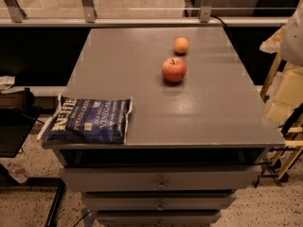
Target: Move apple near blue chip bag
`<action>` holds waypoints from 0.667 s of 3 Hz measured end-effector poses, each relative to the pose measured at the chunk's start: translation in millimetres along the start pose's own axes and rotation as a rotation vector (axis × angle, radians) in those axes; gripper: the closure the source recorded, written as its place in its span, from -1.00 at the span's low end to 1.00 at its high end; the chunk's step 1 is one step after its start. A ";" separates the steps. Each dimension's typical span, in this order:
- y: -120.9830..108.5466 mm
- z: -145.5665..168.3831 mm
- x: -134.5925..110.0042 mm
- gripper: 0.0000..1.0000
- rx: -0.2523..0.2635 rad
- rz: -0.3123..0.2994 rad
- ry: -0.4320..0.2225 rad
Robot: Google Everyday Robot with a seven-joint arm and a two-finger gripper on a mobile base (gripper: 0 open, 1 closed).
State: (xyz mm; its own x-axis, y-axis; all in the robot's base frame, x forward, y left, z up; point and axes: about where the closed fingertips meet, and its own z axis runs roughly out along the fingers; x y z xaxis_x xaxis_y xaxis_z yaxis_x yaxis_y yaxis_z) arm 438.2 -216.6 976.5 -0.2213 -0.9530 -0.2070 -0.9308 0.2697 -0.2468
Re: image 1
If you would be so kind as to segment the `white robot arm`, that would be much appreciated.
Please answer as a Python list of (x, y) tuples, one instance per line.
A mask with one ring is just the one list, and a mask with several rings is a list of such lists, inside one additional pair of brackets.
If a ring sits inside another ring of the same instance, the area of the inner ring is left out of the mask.
[(303, 6), (294, 12), (284, 27), (280, 53), (284, 61), (303, 66)]

